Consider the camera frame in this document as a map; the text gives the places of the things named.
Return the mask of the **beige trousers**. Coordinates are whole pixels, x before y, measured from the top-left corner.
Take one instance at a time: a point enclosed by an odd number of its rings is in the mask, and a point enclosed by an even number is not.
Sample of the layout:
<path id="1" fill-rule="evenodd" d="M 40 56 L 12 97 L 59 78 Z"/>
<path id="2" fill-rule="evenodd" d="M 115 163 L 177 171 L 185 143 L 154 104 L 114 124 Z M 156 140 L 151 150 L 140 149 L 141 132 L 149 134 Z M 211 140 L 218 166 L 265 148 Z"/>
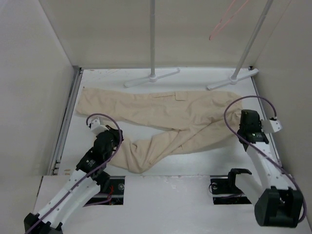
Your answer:
<path id="1" fill-rule="evenodd" d="M 240 123 L 239 95 L 225 91 L 130 94 L 84 88 L 77 113 L 162 129 L 150 139 L 125 138 L 110 164 L 140 174 L 170 155 L 189 154 L 227 139 Z"/>

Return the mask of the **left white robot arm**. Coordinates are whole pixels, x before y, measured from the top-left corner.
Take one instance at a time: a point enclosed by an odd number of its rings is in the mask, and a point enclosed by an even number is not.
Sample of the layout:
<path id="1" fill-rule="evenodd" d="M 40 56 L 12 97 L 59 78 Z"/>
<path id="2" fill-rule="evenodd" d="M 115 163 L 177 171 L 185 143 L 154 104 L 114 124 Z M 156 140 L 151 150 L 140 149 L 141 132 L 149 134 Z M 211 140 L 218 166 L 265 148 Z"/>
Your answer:
<path id="1" fill-rule="evenodd" d="M 111 176 L 105 172 L 105 168 L 116 155 L 122 141 L 119 128 L 105 126 L 61 190 L 41 210 L 25 217 L 25 233 L 61 234 L 66 222 L 76 211 L 95 195 L 108 192 Z"/>

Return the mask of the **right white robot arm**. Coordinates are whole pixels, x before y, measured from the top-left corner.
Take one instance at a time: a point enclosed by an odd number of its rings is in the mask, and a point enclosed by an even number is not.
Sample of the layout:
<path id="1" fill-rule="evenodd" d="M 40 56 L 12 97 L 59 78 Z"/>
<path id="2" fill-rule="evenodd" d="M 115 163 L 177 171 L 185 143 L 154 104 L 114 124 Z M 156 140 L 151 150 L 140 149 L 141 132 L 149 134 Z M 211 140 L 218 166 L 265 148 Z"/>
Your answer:
<path id="1" fill-rule="evenodd" d="M 226 180 L 226 187 L 232 193 L 241 190 L 246 195 L 254 206 L 259 226 L 295 228 L 303 195 L 291 187 L 286 173 L 278 168 L 266 136 L 281 129 L 280 121 L 275 118 L 261 120 L 257 111 L 241 111 L 237 134 L 260 180 L 257 181 L 248 169 L 233 169 L 234 176 Z"/>

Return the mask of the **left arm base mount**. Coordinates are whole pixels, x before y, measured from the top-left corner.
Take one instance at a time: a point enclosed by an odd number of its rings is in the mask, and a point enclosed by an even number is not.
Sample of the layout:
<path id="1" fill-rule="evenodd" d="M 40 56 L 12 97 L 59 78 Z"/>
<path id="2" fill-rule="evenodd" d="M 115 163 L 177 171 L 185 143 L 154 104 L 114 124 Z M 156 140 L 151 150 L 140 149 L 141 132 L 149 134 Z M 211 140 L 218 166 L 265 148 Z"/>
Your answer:
<path id="1" fill-rule="evenodd" d="M 125 176 L 111 176 L 108 182 L 101 186 L 100 192 L 94 195 L 84 206 L 123 205 L 125 191 Z"/>

